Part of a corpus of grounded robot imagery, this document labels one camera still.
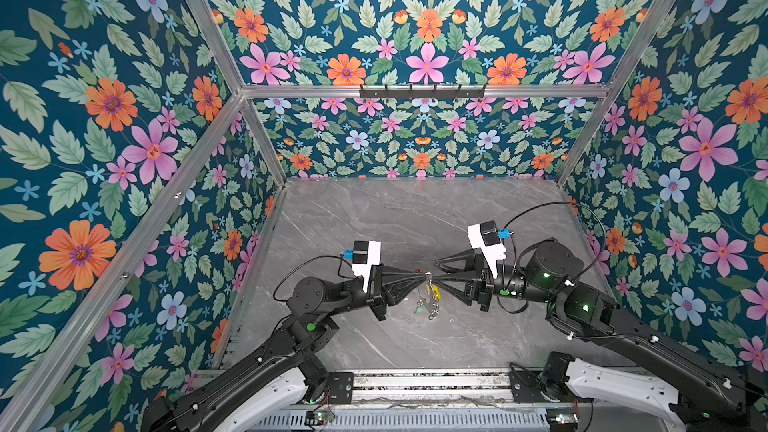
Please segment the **black hook rail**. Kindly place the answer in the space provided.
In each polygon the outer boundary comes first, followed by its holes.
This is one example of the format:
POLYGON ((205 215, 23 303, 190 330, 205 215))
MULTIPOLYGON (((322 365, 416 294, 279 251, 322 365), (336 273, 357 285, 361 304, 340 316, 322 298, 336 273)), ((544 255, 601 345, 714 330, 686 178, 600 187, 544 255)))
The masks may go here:
POLYGON ((361 99, 475 99, 485 96, 485 86, 464 86, 464 85, 427 85, 427 86, 361 86, 358 89, 358 96, 361 99))

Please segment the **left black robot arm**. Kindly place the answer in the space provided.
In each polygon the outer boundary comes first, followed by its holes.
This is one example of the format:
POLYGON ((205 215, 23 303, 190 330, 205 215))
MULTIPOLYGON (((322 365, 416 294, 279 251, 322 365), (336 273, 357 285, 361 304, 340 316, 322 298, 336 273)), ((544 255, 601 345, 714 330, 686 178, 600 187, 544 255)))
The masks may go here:
POLYGON ((283 407, 320 399, 329 373, 317 354, 339 329, 334 316, 367 309, 383 321, 388 307, 427 279, 385 266, 372 271, 369 290, 360 278, 299 280, 286 301, 288 315, 264 343, 199 389, 177 400, 154 400, 142 430, 246 431, 283 407))

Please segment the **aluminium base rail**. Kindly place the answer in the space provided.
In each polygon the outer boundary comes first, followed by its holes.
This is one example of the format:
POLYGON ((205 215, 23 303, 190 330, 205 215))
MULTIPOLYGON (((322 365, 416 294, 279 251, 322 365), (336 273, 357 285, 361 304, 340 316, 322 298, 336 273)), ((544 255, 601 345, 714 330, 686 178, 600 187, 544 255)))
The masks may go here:
POLYGON ((292 406, 358 406, 378 408, 500 408, 571 409, 581 406, 625 407, 657 414, 664 403, 675 401, 677 391, 657 377, 629 369, 599 367, 577 360, 568 369, 572 402, 517 403, 510 390, 508 368, 358 369, 352 403, 304 404, 309 388, 298 370, 286 372, 258 392, 246 394, 236 413, 263 417, 292 406))

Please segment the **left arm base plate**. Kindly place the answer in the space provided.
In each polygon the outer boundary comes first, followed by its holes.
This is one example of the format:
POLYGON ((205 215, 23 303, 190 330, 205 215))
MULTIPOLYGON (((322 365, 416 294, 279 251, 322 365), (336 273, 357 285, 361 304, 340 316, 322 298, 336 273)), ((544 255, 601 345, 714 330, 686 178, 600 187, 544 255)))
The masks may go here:
POLYGON ((353 372, 331 372, 317 386, 308 388, 302 402, 313 406, 327 403, 348 405, 352 403, 354 385, 353 372))

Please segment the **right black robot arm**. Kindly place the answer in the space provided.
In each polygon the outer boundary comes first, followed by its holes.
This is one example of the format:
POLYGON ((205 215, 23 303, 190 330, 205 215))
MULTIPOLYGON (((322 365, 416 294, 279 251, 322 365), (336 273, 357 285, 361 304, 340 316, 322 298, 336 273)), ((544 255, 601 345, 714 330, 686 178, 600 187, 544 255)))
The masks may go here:
POLYGON ((468 305, 487 307, 494 296, 541 303, 547 322, 568 339, 611 350, 648 373, 608 378, 571 354, 552 352, 536 378, 543 395, 613 401, 687 431, 766 430, 767 419, 756 407, 767 395, 762 373, 718 364, 578 281, 582 260, 555 239, 524 252, 530 257, 526 265, 491 267, 474 250, 441 258, 435 280, 468 305))

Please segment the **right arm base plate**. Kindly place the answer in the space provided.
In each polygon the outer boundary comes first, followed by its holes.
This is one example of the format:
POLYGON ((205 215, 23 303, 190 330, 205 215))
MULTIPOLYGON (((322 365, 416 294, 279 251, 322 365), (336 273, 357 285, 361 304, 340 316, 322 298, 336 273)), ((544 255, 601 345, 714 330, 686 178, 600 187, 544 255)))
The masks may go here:
POLYGON ((517 403, 572 402, 576 396, 568 387, 568 367, 574 361, 573 355, 553 351, 539 371, 510 362, 508 377, 514 400, 517 403))

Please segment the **keyring with coloured keys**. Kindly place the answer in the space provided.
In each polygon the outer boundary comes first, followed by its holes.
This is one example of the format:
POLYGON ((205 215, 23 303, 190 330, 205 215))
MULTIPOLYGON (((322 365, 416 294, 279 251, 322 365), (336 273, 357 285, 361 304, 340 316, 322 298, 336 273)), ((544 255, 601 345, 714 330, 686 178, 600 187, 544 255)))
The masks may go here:
POLYGON ((433 283, 433 274, 426 272, 423 282, 416 287, 418 300, 414 309, 415 315, 423 315, 429 321, 437 318, 440 312, 441 293, 433 283))

